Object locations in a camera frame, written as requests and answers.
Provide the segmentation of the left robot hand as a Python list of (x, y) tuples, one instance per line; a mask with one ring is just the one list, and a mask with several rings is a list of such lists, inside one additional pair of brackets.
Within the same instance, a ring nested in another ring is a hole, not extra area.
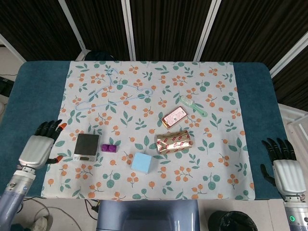
[(62, 120), (45, 121), (39, 125), (34, 135), (27, 141), (20, 157), (19, 169), (34, 172), (48, 164), (57, 164), (63, 156), (50, 158), (53, 145), (63, 129), (67, 126)]

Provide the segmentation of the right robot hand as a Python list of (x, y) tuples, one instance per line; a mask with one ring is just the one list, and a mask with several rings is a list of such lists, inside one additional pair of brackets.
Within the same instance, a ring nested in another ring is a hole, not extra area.
[(261, 141), (272, 164), (274, 176), (270, 176), (264, 164), (260, 165), (263, 178), (277, 188), (286, 202), (303, 202), (307, 190), (303, 170), (288, 140), (271, 138)]

